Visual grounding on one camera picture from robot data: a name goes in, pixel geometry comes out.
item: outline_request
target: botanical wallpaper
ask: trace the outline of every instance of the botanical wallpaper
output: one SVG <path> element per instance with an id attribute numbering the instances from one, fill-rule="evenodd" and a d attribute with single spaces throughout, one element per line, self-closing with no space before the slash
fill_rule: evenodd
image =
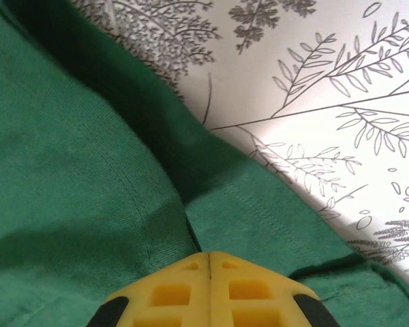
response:
<path id="1" fill-rule="evenodd" d="M 409 283 L 409 1 L 73 2 Z"/>

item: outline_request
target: green fabric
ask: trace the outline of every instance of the green fabric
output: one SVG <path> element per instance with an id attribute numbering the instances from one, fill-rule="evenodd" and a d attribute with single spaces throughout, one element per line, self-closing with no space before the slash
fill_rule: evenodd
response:
<path id="1" fill-rule="evenodd" d="M 70 3 L 0 0 L 0 326 L 85 326 L 195 236 L 311 287 L 343 327 L 409 326 L 401 279 Z"/>

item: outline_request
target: green t-shirt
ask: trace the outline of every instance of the green t-shirt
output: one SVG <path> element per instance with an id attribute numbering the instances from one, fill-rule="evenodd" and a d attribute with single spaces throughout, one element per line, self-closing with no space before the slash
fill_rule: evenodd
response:
<path id="1" fill-rule="evenodd" d="M 409 326 L 401 279 L 69 2 L 0 0 L 0 326 L 85 326 L 199 247 L 306 284 L 342 327 Z"/>

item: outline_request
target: yellow object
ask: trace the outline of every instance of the yellow object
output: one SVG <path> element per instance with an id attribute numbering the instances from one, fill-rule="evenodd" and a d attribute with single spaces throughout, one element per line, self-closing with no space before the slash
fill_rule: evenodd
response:
<path id="1" fill-rule="evenodd" d="M 202 252 L 106 302 L 128 298 L 116 327 L 311 327 L 297 294 L 319 300 L 308 287 L 273 271 L 226 253 Z"/>

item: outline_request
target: green cloth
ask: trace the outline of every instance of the green cloth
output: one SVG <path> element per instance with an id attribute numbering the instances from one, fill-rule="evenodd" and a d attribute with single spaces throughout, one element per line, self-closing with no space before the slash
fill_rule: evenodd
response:
<path id="1" fill-rule="evenodd" d="M 70 3 L 0 0 L 0 327 L 85 326 L 196 238 L 306 284 L 342 327 L 409 326 L 401 279 Z"/>

